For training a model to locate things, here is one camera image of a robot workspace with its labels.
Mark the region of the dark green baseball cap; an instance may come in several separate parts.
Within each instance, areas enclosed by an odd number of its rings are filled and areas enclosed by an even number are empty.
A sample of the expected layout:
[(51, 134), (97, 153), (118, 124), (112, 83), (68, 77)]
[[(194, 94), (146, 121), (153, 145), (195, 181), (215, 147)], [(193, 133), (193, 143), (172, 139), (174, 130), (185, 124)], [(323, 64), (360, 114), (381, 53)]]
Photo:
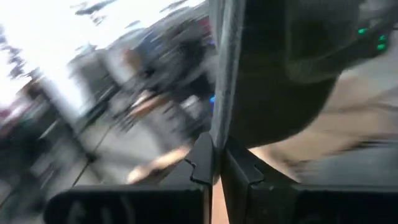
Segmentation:
[(257, 147), (305, 129), (348, 64), (361, 0), (208, 1), (215, 144)]

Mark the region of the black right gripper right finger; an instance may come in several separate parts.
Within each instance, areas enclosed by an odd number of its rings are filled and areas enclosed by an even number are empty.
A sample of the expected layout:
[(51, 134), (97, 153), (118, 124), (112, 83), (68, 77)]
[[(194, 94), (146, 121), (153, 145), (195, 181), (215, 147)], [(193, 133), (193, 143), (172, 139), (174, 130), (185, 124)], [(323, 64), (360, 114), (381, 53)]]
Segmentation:
[(304, 184), (234, 141), (221, 179), (230, 224), (398, 224), (398, 186)]

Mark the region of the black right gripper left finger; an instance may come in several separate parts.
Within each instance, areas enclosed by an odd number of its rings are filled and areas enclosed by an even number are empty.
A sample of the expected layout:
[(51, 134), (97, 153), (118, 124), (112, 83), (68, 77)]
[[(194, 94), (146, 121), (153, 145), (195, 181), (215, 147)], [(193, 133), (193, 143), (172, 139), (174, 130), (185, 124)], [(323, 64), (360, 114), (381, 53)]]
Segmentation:
[(211, 224), (213, 141), (200, 134), (156, 184), (80, 185), (53, 196), (45, 224)]

